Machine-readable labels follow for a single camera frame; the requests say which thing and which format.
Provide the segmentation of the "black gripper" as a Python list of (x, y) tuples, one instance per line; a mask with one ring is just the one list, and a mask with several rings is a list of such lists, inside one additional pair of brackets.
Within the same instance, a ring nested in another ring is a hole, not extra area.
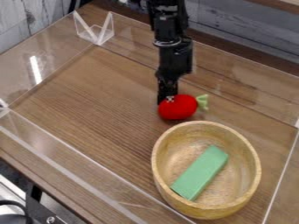
[(177, 94), (177, 80), (192, 72), (192, 39), (154, 40), (158, 48), (158, 67), (154, 71), (157, 81), (157, 102)]

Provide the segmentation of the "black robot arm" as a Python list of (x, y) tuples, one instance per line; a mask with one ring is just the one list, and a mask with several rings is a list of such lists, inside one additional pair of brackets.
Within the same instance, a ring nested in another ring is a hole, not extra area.
[(184, 0), (145, 0), (153, 46), (158, 49), (157, 102), (177, 95), (178, 79), (192, 72), (192, 38), (185, 35)]

